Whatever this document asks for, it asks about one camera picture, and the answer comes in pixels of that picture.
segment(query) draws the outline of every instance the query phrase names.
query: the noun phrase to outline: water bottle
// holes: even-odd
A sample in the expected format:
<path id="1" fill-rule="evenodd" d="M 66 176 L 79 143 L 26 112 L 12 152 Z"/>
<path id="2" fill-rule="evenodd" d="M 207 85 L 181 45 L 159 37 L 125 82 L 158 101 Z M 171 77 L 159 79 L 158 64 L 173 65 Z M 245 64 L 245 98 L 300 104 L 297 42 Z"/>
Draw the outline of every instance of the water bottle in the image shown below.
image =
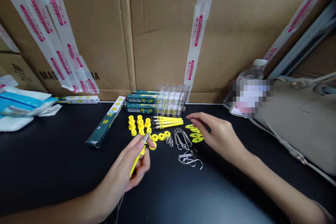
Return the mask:
<path id="1" fill-rule="evenodd" d="M 256 59 L 253 62 L 253 65 L 241 72 L 237 78 L 237 80 L 241 80 L 241 79 L 263 79 L 264 78 L 264 66 L 266 65 L 267 60 L 265 59 Z M 231 108 L 232 102 L 230 101 L 230 96 L 229 94 L 226 95 L 224 101 L 223 101 L 223 105 L 224 107 L 226 107 L 227 109 Z"/>

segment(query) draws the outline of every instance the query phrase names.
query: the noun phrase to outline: bag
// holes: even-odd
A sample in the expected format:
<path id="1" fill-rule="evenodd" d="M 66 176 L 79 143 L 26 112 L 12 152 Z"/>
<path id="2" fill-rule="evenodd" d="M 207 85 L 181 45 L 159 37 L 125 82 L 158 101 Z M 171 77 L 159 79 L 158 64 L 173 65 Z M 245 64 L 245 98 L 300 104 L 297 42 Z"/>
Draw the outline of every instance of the bag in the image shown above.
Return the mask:
<path id="1" fill-rule="evenodd" d="M 336 186 L 324 173 L 336 176 L 336 94 L 322 90 L 327 82 L 336 79 L 336 72 L 318 79 L 298 78 L 290 83 L 276 79 L 273 100 L 262 108 L 262 118 L 250 120 Z"/>

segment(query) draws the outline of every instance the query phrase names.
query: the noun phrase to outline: black tabletop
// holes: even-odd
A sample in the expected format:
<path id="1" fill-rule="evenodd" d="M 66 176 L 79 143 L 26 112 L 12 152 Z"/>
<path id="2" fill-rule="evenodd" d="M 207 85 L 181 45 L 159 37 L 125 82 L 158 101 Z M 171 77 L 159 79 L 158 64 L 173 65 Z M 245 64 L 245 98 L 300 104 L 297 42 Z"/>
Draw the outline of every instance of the black tabletop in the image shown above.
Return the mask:
<path id="1" fill-rule="evenodd" d="M 132 139 L 130 114 L 121 111 L 99 149 L 85 143 L 111 106 L 64 105 L 55 116 L 36 117 L 19 131 L 1 132 L 0 215 L 60 203 L 94 189 Z M 186 105 L 185 115 L 200 111 L 230 121 L 249 151 L 336 216 L 336 188 L 292 157 L 275 138 L 221 105 Z M 199 163 L 181 164 L 177 157 L 184 151 L 175 144 L 171 148 L 157 142 L 157 149 L 150 151 L 149 172 L 125 194 L 118 223 L 288 222 L 256 184 L 205 142 L 192 148 L 198 151 L 202 170 Z M 106 222 L 115 219 L 116 211 Z"/>

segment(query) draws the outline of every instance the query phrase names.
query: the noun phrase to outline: packing tape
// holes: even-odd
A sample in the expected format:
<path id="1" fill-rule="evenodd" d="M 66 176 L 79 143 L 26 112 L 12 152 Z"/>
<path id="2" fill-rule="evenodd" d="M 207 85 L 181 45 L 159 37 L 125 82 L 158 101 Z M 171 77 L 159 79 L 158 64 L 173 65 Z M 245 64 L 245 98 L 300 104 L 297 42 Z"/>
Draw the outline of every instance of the packing tape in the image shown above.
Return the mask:
<path id="1" fill-rule="evenodd" d="M 0 37 L 5 42 L 5 44 L 8 46 L 8 48 L 13 51 L 19 53 L 20 50 L 17 48 L 17 46 L 14 44 L 13 40 L 10 38 L 4 27 L 0 24 Z"/>
<path id="2" fill-rule="evenodd" d="M 191 38 L 187 65 L 185 68 L 184 84 L 190 85 L 190 91 L 186 102 L 189 102 L 190 93 L 195 79 L 195 72 L 200 56 L 205 26 L 209 17 L 212 0 L 197 0 L 194 11 L 194 22 L 191 30 Z"/>
<path id="3" fill-rule="evenodd" d="M 269 51 L 266 53 L 264 60 L 268 60 L 269 62 L 277 54 L 277 52 L 287 42 L 291 35 L 297 31 L 301 23 L 304 21 L 304 19 L 307 17 L 307 15 L 317 2 L 318 0 L 304 0 L 302 2 L 298 10 L 295 12 L 294 16 L 290 20 L 289 24 L 286 26 L 286 28 L 271 46 Z"/>
<path id="4" fill-rule="evenodd" d="M 57 75 L 61 86 L 76 93 L 99 93 L 91 73 L 78 53 L 63 0 L 11 1 Z M 56 28 L 45 5 L 50 10 Z"/>

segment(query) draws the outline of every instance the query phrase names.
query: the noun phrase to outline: clear plastic tube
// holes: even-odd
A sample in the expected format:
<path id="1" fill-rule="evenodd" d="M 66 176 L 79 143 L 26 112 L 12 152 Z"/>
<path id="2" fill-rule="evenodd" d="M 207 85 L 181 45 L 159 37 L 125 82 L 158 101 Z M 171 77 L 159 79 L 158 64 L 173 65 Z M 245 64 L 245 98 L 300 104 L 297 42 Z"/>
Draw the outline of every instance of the clear plastic tube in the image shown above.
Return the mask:
<path id="1" fill-rule="evenodd" d="M 174 101 L 174 96 L 175 96 L 175 91 L 176 91 L 176 85 L 170 85 L 169 95 L 168 95 L 168 99 L 167 99 L 167 109 L 166 109 L 166 115 L 168 117 L 171 114 L 173 101 Z"/>
<path id="2" fill-rule="evenodd" d="M 180 101 L 180 97 L 181 97 L 181 93 L 182 93 L 182 88 L 183 85 L 177 85 L 176 87 L 176 91 L 175 91 L 175 95 L 174 95 L 174 99 L 173 99 L 173 104 L 172 104 L 172 108 L 171 108 L 171 116 L 172 117 L 176 117 L 177 114 L 177 107 L 179 105 L 179 101 Z"/>
<path id="3" fill-rule="evenodd" d="M 165 84 L 163 86 L 163 93 L 161 95 L 161 100 L 162 100 L 161 101 L 161 112 L 160 112 L 161 116 L 165 116 L 165 114 L 166 114 L 169 89 L 170 89 L 169 84 Z"/>
<path id="4" fill-rule="evenodd" d="M 158 115 L 161 111 L 161 102 L 162 102 L 162 94 L 163 94 L 163 84 L 157 85 L 157 92 L 156 92 L 156 102 L 155 102 L 155 113 Z"/>
<path id="5" fill-rule="evenodd" d="M 177 106 L 176 117 L 181 117 L 181 114 L 183 112 L 184 104 L 186 103 L 186 100 L 187 100 L 189 89 L 190 89 L 189 85 L 183 85 L 182 93 L 181 93 L 181 97 L 180 97 L 180 102 Z"/>

